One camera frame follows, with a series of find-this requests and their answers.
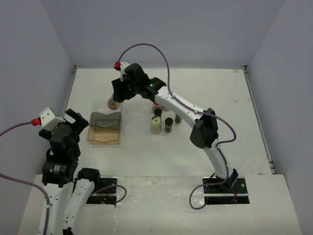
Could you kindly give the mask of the black-knob bottle brown contents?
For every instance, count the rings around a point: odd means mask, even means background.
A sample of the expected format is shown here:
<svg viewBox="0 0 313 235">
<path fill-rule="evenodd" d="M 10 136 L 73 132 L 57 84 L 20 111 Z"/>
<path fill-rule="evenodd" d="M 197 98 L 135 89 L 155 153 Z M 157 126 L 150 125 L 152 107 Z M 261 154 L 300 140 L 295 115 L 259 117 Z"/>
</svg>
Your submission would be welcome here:
<svg viewBox="0 0 313 235">
<path fill-rule="evenodd" d="M 122 103 L 114 101 L 113 94 L 112 94 L 107 101 L 107 107 L 111 110 L 117 110 L 122 107 Z"/>
</svg>

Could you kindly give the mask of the black-knob bottle white contents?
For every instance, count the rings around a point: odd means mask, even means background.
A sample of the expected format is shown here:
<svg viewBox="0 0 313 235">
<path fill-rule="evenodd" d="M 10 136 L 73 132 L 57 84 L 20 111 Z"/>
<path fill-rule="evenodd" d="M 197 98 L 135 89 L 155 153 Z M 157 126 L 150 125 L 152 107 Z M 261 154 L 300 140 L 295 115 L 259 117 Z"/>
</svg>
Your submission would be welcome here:
<svg viewBox="0 0 313 235">
<path fill-rule="evenodd" d="M 166 106 L 162 106 L 162 110 L 165 111 L 165 112 L 170 112 L 171 109 L 166 107 Z"/>
</svg>

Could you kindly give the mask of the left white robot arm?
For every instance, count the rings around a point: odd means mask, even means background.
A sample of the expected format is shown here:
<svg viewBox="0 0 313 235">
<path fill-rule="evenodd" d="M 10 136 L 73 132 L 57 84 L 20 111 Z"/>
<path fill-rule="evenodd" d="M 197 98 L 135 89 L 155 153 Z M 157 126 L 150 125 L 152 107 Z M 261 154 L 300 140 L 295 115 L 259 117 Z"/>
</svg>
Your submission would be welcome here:
<svg viewBox="0 0 313 235">
<path fill-rule="evenodd" d="M 72 109 L 66 110 L 66 114 L 75 121 L 68 122 L 50 108 L 39 114 L 42 126 L 39 136 L 50 144 L 42 167 L 46 196 L 38 228 L 40 235 L 73 235 L 88 198 L 102 186 L 97 169 L 83 168 L 74 175 L 81 155 L 79 136 L 89 122 Z"/>
</svg>

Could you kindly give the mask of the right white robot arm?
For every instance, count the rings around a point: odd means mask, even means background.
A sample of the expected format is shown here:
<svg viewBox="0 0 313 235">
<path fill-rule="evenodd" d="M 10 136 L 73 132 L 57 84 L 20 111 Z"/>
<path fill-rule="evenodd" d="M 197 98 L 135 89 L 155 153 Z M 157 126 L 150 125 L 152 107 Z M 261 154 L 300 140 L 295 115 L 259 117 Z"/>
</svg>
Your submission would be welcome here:
<svg viewBox="0 0 313 235">
<path fill-rule="evenodd" d="M 217 177 L 214 184 L 223 192 L 230 192 L 235 188 L 238 173 L 221 150 L 218 118 L 212 109 L 202 110 L 188 103 L 169 90 L 169 85 L 164 81 L 157 77 L 149 78 L 137 63 L 116 62 L 114 69 L 120 72 L 120 78 L 112 81 L 115 102 L 122 103 L 139 95 L 170 109 L 191 127 L 192 144 L 207 154 Z"/>
</svg>

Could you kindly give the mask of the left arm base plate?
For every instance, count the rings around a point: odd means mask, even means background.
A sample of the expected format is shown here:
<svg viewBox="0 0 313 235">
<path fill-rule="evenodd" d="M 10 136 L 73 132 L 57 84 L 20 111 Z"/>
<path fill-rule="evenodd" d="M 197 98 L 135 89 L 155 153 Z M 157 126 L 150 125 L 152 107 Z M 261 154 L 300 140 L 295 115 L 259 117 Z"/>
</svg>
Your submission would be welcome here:
<svg viewBox="0 0 313 235">
<path fill-rule="evenodd" d="M 107 186 L 113 186 L 117 184 L 116 176 L 101 176 L 100 181 L 95 188 L 94 191 L 100 190 Z M 116 205 L 117 196 L 116 196 L 116 188 L 108 188 L 98 192 L 96 194 L 91 195 L 86 204 L 91 205 Z"/>
</svg>

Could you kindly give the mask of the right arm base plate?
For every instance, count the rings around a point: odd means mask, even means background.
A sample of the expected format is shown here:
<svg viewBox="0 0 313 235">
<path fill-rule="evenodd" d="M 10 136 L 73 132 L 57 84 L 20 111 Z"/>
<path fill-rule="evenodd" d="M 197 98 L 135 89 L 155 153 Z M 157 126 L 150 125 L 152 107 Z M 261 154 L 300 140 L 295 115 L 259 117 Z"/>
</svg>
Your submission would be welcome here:
<svg viewBox="0 0 313 235">
<path fill-rule="evenodd" d="M 220 186 L 207 186 L 216 183 L 216 177 L 202 178 L 204 199 L 207 205 L 235 205 L 249 204 L 249 196 L 244 177 L 239 177 L 231 189 L 222 189 Z"/>
</svg>

